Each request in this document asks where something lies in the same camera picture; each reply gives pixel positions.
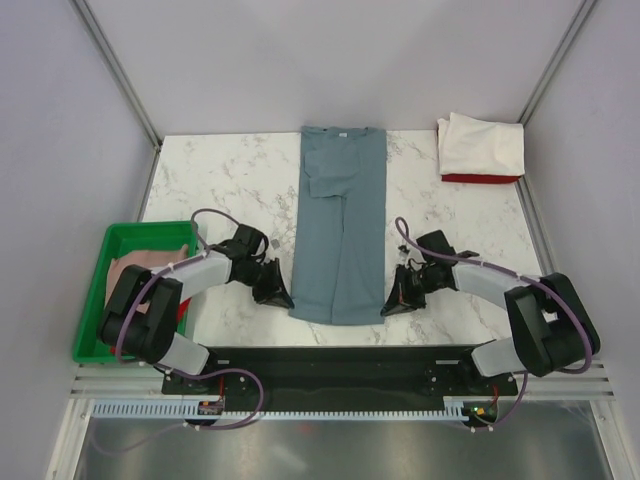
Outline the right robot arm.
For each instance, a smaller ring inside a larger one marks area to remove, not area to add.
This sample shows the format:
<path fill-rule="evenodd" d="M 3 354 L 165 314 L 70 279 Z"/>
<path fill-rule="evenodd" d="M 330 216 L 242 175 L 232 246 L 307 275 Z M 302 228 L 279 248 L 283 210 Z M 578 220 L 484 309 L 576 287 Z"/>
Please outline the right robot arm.
<path fill-rule="evenodd" d="M 383 316 L 423 309 L 427 295 L 445 289 L 474 295 L 507 313 L 510 337 L 463 353 L 457 377 L 465 391 L 481 393 L 494 377 L 507 373 L 581 373 L 599 353 L 599 335 L 566 275 L 520 276 L 475 252 L 455 251 L 441 230 L 409 244 L 423 260 L 417 267 L 410 262 L 396 266 Z"/>

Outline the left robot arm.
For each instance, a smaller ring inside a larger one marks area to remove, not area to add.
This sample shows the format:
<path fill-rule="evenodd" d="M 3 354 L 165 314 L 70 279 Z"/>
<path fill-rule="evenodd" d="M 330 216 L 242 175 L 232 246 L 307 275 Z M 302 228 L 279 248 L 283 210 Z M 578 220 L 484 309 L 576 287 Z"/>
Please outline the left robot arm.
<path fill-rule="evenodd" d="M 266 257 L 268 246 L 263 232 L 240 224 L 231 238 L 177 263 L 126 267 L 103 310 L 97 338 L 114 349 L 120 362 L 132 357 L 168 368 L 196 392 L 211 392 L 220 371 L 209 363 L 207 347 L 177 331 L 180 307 L 212 287 L 237 282 L 251 289 L 259 305 L 292 309 L 280 263 Z"/>

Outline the blue-grey t-shirt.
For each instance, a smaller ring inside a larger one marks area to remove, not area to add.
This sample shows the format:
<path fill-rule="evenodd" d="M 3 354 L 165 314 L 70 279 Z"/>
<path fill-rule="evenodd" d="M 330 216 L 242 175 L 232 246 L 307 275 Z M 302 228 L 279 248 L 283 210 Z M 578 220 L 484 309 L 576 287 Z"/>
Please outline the blue-grey t-shirt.
<path fill-rule="evenodd" d="M 302 129 L 291 317 L 383 323 L 386 165 L 383 129 Z"/>

